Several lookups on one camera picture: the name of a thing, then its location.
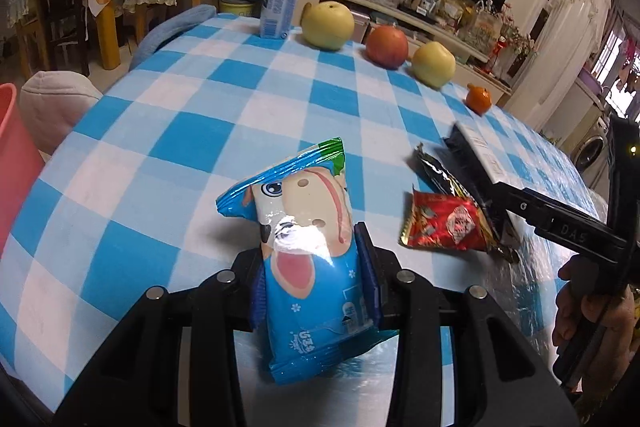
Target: blue and white checkered tablecloth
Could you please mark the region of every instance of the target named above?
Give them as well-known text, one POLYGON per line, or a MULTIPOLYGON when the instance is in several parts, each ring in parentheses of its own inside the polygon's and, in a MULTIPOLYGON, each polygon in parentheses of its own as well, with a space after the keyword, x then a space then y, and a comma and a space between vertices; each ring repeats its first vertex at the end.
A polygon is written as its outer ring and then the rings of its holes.
MULTIPOLYGON (((556 272, 569 252, 529 229, 523 262, 505 267, 484 253, 409 250, 398 235, 412 185, 428 190, 406 159, 419 142, 437 154, 456 120, 478 131, 524 185, 594 215, 564 154, 499 108, 472 114, 462 87, 437 92, 404 70, 376 67, 360 45, 328 53, 299 31, 279 41, 257 29, 256 19, 221 15, 175 39, 121 79, 56 151, 0 260, 3 365, 55 410, 147 287, 193 287, 257 245, 256 224, 216 212, 219 194, 336 136, 354 222, 365 221, 377 245, 437 286, 487 285, 545 354, 556 272)), ((395 339, 285 387, 264 378, 252 335, 236 341, 251 425, 384 425, 395 339)), ((451 390, 448 347, 444 363, 451 390)))

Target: apple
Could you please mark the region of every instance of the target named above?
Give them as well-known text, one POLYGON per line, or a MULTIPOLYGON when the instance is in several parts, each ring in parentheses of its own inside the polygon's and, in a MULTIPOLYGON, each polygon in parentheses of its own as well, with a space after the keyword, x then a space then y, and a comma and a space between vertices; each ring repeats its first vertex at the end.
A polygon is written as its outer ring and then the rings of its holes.
POLYGON ((367 38, 367 57, 388 70, 397 70, 409 54, 404 33, 393 26, 379 26, 367 38))
POLYGON ((456 59, 439 42, 427 42, 414 53, 412 69, 418 80, 440 89, 456 73, 456 59))
POLYGON ((323 50, 338 51, 351 39, 355 23, 351 11, 336 1, 305 7, 302 35, 306 41, 323 50))

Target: chair cushion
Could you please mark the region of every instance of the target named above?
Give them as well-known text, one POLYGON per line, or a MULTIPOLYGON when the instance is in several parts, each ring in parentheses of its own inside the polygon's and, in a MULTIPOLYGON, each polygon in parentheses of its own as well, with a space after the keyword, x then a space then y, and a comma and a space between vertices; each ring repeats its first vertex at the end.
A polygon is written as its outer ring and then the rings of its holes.
POLYGON ((22 86, 20 112, 38 149, 53 154, 102 93, 75 71, 39 71, 22 86))

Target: metal screw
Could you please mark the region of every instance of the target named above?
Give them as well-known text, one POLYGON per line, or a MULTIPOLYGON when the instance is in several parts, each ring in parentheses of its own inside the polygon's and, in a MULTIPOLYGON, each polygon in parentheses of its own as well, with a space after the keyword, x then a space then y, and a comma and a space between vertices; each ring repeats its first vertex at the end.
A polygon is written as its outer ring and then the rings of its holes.
POLYGON ((482 286, 478 285, 471 286, 471 288, 469 288, 469 293, 471 293, 471 296, 476 299, 484 299, 488 295, 486 290, 482 288, 482 286))
POLYGON ((164 288, 162 286, 151 286, 146 293, 145 296, 147 299, 151 299, 152 301, 156 301, 164 295, 164 288))
POLYGON ((410 283, 415 281, 415 273, 411 270, 400 270, 398 273, 396 273, 396 279, 398 279, 400 282, 410 283))
POLYGON ((231 270, 222 270, 221 272, 218 272, 218 275, 216 275, 216 279, 223 283, 233 282, 235 278, 236 274, 231 270))

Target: red apple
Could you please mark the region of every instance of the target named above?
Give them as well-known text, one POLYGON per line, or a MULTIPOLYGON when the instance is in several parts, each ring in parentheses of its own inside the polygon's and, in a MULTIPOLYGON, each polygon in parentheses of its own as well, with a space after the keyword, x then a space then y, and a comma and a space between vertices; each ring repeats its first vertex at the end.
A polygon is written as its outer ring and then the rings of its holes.
POLYGON ((409 55, 409 43, 398 28, 379 26, 367 38, 367 57, 387 68, 397 70, 409 55))

